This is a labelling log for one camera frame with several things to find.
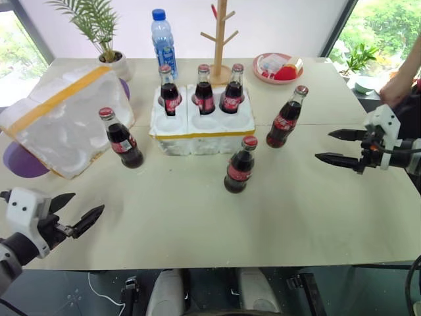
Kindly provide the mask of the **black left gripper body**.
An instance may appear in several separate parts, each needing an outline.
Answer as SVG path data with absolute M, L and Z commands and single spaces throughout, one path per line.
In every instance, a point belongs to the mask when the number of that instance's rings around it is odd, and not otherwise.
M 59 219 L 59 216 L 56 214 L 48 214 L 46 218 L 41 219 L 37 224 L 37 229 L 50 250 L 53 250 L 64 240 L 71 237 L 73 233 L 73 228 L 60 224 Z

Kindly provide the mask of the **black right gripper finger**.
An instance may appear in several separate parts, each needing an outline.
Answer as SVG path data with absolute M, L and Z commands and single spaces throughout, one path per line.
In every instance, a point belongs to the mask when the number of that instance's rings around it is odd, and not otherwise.
M 353 171 L 358 171 L 360 167 L 357 158 L 346 157 L 338 153 L 317 153 L 314 156 L 329 165 L 352 169 Z
M 342 128 L 328 133 L 329 136 L 344 141 L 363 141 L 366 131 Z

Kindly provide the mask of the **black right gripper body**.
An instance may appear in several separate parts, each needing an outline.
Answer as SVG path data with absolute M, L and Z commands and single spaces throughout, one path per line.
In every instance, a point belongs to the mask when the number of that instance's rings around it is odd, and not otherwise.
M 356 166 L 356 172 L 362 174 L 366 167 L 376 168 L 380 165 L 383 153 L 378 146 L 382 144 L 382 139 L 374 132 L 362 131 L 358 134 L 361 141 L 361 157 Z

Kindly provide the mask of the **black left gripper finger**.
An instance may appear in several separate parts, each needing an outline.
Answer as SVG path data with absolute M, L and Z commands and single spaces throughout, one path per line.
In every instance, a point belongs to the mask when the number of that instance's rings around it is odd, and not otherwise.
M 72 226 L 71 237 L 73 237 L 73 239 L 78 239 L 82 234 L 90 229 L 102 215 L 104 208 L 104 205 L 100 205 L 85 213 L 81 219 Z
M 49 206 L 49 213 L 54 214 L 63 207 L 75 196 L 75 193 L 65 193 L 54 197 Z

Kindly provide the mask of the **person's bare hand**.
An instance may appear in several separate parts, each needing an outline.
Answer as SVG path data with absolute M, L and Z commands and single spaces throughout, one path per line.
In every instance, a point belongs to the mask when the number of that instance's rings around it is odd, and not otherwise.
M 398 72 L 380 90 L 380 99 L 391 108 L 396 107 L 409 94 L 412 86 L 412 76 Z

